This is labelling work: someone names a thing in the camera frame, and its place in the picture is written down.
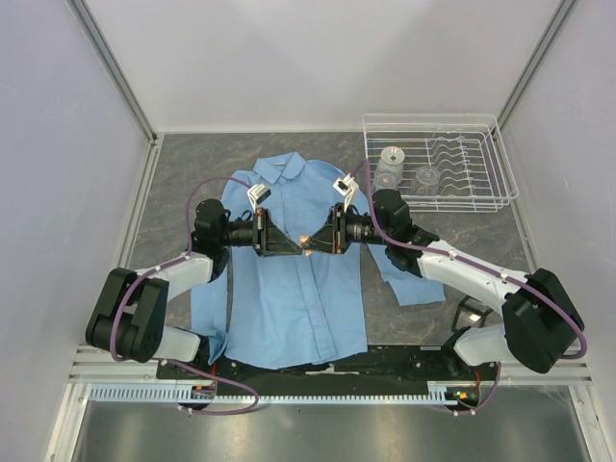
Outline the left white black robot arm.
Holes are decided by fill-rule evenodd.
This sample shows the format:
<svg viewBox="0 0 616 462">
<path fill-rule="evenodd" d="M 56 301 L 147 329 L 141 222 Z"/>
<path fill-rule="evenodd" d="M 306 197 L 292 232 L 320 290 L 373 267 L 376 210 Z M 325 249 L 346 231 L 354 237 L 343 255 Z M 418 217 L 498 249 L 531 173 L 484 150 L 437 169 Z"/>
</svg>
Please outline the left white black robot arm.
<svg viewBox="0 0 616 462">
<path fill-rule="evenodd" d="M 219 200 L 200 202 L 186 252 L 150 269 L 116 268 L 109 273 L 86 329 L 87 344 L 119 361 L 175 360 L 188 377 L 203 377 L 212 357 L 201 349 L 199 335 L 166 325 L 167 304 L 218 279 L 230 260 L 230 248 L 243 246 L 259 257 L 302 253 L 267 209 L 258 207 L 248 219 L 232 220 Z"/>
</svg>

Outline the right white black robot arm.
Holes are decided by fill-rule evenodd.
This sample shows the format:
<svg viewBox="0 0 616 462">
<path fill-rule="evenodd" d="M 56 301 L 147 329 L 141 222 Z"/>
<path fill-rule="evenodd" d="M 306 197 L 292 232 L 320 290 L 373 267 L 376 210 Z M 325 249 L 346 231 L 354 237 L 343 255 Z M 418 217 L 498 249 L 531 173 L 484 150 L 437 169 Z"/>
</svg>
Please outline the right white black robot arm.
<svg viewBox="0 0 616 462">
<path fill-rule="evenodd" d="M 355 243 L 382 245 L 398 270 L 450 286 L 500 316 L 498 324 L 464 327 L 452 335 L 440 357 L 447 376 L 459 379 L 475 366 L 508 361 L 546 373 L 571 358 L 574 343 L 586 346 L 583 321 L 553 272 L 505 269 L 456 249 L 415 224 L 394 190 L 376 192 L 370 206 L 361 215 L 343 203 L 334 205 L 302 247 L 342 255 Z"/>
</svg>

